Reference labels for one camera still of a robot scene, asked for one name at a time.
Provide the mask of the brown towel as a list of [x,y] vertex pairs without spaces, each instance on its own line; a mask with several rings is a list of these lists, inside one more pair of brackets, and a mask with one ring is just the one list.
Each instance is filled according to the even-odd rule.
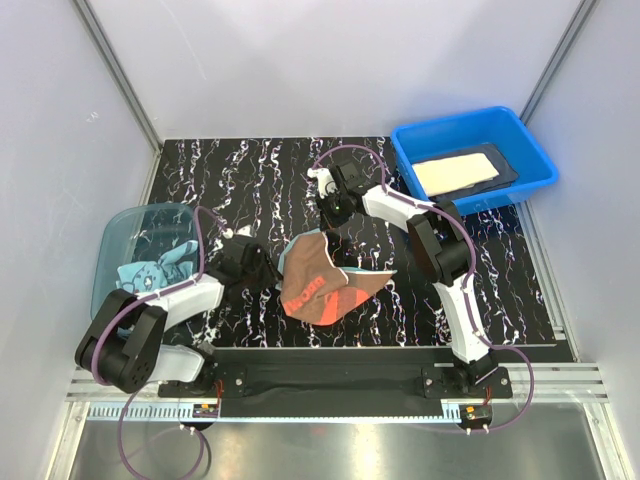
[[322,327],[335,324],[368,301],[395,274],[335,265],[327,235],[319,230],[296,236],[281,254],[278,271],[286,316]]

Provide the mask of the yellow towel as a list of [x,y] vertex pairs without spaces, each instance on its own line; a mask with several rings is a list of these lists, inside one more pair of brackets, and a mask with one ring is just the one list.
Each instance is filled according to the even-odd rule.
[[428,197],[473,187],[499,175],[484,153],[428,160],[414,164],[413,170]]

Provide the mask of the dark grey-blue towel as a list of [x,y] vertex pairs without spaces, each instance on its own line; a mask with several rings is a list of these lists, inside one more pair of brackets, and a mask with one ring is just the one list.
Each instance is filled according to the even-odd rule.
[[497,170],[498,174],[490,180],[477,182],[473,186],[468,186],[448,193],[442,193],[440,195],[430,196],[432,201],[454,201],[480,193],[499,190],[511,186],[519,178],[519,174],[511,167],[504,155],[494,144],[491,143],[483,143],[459,150],[449,151],[445,154],[433,157],[433,160],[441,160],[467,154],[483,154]]

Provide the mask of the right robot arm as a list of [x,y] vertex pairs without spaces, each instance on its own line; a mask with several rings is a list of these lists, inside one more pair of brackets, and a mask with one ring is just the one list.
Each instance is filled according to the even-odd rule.
[[476,396],[498,368],[474,291],[476,254],[456,206],[421,202],[362,176],[352,162],[310,168],[321,219],[336,228],[359,213],[407,233],[417,267],[438,293],[451,334],[457,390]]

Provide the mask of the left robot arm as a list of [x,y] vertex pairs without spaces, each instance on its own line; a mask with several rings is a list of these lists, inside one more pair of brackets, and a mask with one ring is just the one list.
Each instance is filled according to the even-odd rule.
[[281,279],[259,243],[237,236],[202,273],[181,283],[141,294],[109,293],[76,348],[75,363],[97,383],[127,394],[150,382],[181,382],[193,395],[206,395],[215,386],[216,372],[199,351],[165,345],[165,332],[246,290],[260,292]]

